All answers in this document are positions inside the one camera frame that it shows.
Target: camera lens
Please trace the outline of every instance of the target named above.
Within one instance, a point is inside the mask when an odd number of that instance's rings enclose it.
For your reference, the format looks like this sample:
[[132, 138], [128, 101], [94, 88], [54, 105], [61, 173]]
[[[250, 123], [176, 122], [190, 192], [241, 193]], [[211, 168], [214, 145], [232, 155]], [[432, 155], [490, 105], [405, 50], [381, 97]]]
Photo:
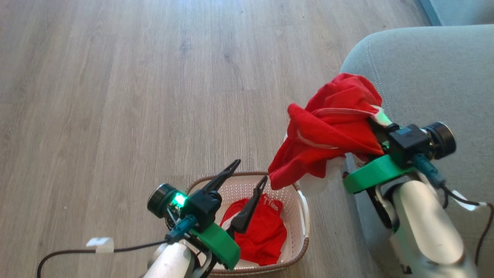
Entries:
[[148, 210], [158, 218], [163, 218], [163, 213], [177, 195], [178, 190], [169, 184], [160, 185], [149, 197]]
[[441, 159], [456, 151], [453, 132], [443, 123], [435, 122], [424, 128], [432, 140], [432, 157]]

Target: green 3d-printed bracket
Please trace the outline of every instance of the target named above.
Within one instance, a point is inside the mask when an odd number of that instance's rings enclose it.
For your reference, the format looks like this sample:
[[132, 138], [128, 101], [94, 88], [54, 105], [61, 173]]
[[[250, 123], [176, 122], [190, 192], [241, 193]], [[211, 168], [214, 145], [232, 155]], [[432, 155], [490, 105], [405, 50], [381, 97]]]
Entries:
[[232, 270], [240, 260], [240, 247], [218, 224], [211, 224], [202, 233], [190, 230], [211, 252], [218, 257], [222, 264]]
[[372, 186], [398, 178], [414, 169], [414, 167], [402, 169], [394, 163], [389, 155], [384, 155], [349, 174], [343, 180], [343, 185], [349, 193], [356, 194]]

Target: basket handle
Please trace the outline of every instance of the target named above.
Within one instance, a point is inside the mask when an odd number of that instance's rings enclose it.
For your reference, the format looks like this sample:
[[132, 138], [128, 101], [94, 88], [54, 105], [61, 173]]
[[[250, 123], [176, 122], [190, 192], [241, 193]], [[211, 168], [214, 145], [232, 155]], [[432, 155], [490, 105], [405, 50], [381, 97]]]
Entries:
[[303, 223], [303, 227], [305, 229], [304, 235], [305, 237], [309, 237], [310, 234], [310, 216], [309, 216], [309, 205], [307, 204], [307, 200], [305, 199], [304, 194], [302, 194], [302, 191], [297, 190], [298, 193], [298, 199], [300, 201], [300, 218]]

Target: black cable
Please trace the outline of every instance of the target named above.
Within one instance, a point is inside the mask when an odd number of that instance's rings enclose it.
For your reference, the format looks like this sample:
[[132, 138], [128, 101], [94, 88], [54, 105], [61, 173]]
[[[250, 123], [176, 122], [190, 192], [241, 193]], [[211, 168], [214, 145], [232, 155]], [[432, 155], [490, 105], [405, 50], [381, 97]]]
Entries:
[[443, 203], [443, 209], [446, 209], [448, 205], [450, 204], [450, 198], [449, 195], [444, 192], [444, 203]]
[[[167, 243], [167, 242], [168, 242], [168, 239], [165, 239], [165, 240], [161, 240], [161, 241], [157, 241], [157, 242], [152, 242], [152, 243], [147, 243], [147, 244], [138, 245], [138, 246], [132, 246], [132, 247], [127, 247], [127, 248], [117, 248], [117, 249], [114, 249], [113, 250], [113, 253], [121, 253], [121, 252], [134, 251], [134, 250], [138, 250], [138, 249], [142, 249], [142, 248], [147, 248], [147, 247], [151, 247], [151, 246], [161, 245], [161, 244]], [[61, 250], [61, 251], [56, 251], [56, 252], [50, 253], [50, 254], [46, 255], [40, 261], [40, 264], [38, 265], [38, 270], [37, 270], [36, 277], [37, 278], [41, 278], [41, 269], [43, 268], [43, 265], [46, 263], [46, 261], [49, 258], [58, 256], [58, 255], [65, 255], [65, 254], [95, 254], [95, 253], [96, 253], [96, 250], [95, 249], [91, 249], [91, 250], [88, 250], [88, 249]]]
[[[458, 197], [456, 194], [451, 192], [445, 185], [442, 185], [441, 189], [444, 191], [446, 199], [447, 199], [447, 196], [451, 196], [453, 199], [457, 200], [458, 202], [461, 202], [461, 203], [464, 203], [467, 205], [473, 205], [473, 206], [480, 206], [481, 205], [479, 202], [472, 202], [472, 201], [468, 201], [468, 200], [465, 200], [463, 198]], [[479, 241], [477, 243], [477, 248], [475, 249], [475, 260], [474, 260], [475, 265], [477, 265], [479, 263], [480, 248], [482, 247], [482, 243], [484, 242], [484, 238], [486, 237], [487, 232], [489, 231], [489, 228], [491, 227], [492, 222], [493, 222], [493, 218], [494, 218], [494, 206], [491, 203], [486, 203], [486, 205], [489, 207], [491, 212], [489, 214], [489, 219], [487, 220], [486, 228], [482, 232], [482, 234], [479, 238]]]
[[216, 265], [217, 262], [218, 262], [218, 259], [216, 258], [216, 256], [213, 256], [211, 258], [211, 262], [207, 266], [206, 270], [204, 270], [204, 273], [199, 278], [206, 278], [206, 277], [208, 277], [209, 276], [209, 273], [211, 273], [211, 271], [213, 270], [213, 267]]

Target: white cable tie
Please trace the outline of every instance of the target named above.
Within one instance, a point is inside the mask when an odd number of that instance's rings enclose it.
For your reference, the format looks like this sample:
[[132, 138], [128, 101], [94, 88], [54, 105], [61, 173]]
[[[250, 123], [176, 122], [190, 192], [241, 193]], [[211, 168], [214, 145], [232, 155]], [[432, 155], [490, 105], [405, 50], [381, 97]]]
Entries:
[[[465, 200], [465, 201], [468, 201], [468, 200], [467, 200], [467, 198], [465, 198], [463, 195], [461, 195], [461, 194], [460, 194], [460, 192], [458, 192], [458, 191], [456, 191], [456, 190], [451, 191], [451, 193], [453, 193], [454, 195], [456, 195], [456, 196], [458, 196], [458, 197], [462, 198], [462, 199], [463, 199], [463, 200]], [[462, 206], [462, 207], [463, 207], [463, 208], [465, 208], [466, 210], [469, 210], [469, 211], [474, 211], [474, 210], [477, 208], [477, 206], [476, 206], [476, 205], [465, 204], [465, 203], [462, 203], [462, 202], [460, 202], [460, 201], [456, 200], [455, 198], [453, 198], [453, 200], [455, 200], [455, 201], [458, 203], [458, 205]], [[480, 204], [481, 206], [485, 206], [485, 205], [487, 205], [486, 203], [480, 203], [480, 202], [479, 202], [479, 204]]]
[[384, 109], [382, 109], [381, 106], [377, 106], [377, 105], [371, 105], [371, 106], [378, 110], [377, 113], [371, 116], [376, 123], [384, 127], [387, 127], [393, 123], [391, 122], [391, 120], [389, 120], [388, 116], [384, 114]]
[[96, 246], [96, 253], [113, 253], [115, 244], [111, 237], [95, 237], [90, 239], [86, 247]]

